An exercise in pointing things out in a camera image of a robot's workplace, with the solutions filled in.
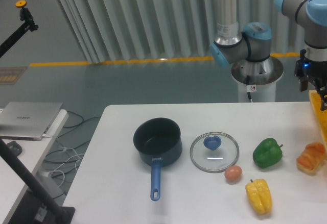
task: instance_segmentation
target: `silver laptop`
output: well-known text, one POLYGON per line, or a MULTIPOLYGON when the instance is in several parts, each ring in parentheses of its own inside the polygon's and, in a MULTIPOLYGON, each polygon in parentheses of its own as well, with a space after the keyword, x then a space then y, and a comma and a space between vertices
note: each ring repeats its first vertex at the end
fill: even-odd
POLYGON ((0 138, 42 140, 62 103, 10 102, 0 113, 0 138))

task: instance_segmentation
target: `green bell pepper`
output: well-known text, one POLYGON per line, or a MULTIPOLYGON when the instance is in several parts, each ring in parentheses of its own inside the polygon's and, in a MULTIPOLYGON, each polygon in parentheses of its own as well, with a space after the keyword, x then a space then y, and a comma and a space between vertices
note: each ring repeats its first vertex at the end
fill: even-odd
POLYGON ((260 168, 267 168, 274 165, 283 156, 281 146, 278 145, 274 138, 263 140, 253 152, 253 160, 260 168))

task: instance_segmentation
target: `desk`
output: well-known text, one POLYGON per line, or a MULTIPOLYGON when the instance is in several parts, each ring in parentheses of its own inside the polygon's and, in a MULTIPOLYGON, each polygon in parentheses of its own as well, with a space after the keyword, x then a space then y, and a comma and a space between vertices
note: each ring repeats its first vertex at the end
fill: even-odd
MULTIPOLYGON (((37 173, 67 119, 66 110, 61 110, 47 132, 47 135, 52 136, 50 138, 41 141, 15 140, 22 147, 18 158, 33 175, 37 173)), ((2 158, 0 172, 0 223, 8 223, 28 187, 2 158)))
POLYGON ((64 202, 74 206, 75 224, 89 223, 325 223, 327 165, 308 176, 296 158, 312 141, 321 141, 310 103, 117 105, 104 110, 64 202), (133 145, 144 121, 167 117, 181 129, 183 152, 161 171, 161 198, 150 200, 150 167, 133 145), (207 132, 224 132, 240 147, 236 184, 223 173, 206 173, 190 160, 190 146, 207 132), (283 158, 259 169, 256 146, 274 137, 283 158), (246 196, 250 179, 266 179, 273 199, 270 215, 257 216, 246 196))

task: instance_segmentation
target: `white curtain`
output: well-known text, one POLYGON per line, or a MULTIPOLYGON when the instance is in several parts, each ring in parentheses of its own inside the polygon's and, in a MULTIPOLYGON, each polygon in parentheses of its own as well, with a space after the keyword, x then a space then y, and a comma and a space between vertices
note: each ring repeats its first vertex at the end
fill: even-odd
MULTIPOLYGON (((240 29, 271 26, 271 52, 298 52, 303 29, 273 0, 238 0, 240 29)), ((90 63, 209 56, 216 33, 215 0, 60 0, 90 63)))

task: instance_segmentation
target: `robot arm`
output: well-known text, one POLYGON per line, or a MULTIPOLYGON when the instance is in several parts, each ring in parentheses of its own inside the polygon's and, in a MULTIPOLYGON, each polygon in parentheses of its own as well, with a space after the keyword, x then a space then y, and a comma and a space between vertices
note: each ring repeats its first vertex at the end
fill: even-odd
MULTIPOLYGON (((267 24, 251 22, 239 31, 238 0, 215 0, 217 33, 210 45, 211 54, 219 66, 233 64, 231 74, 239 84, 264 86, 277 82, 283 74, 282 63, 270 56, 271 29, 267 24)), ((239 101, 246 101, 239 94, 239 101)), ((271 98, 261 101, 272 102, 271 98)))
POLYGON ((321 111, 327 109, 327 0, 274 0, 283 15, 305 30, 305 46, 300 51, 294 74, 300 91, 310 82, 321 98, 321 111))

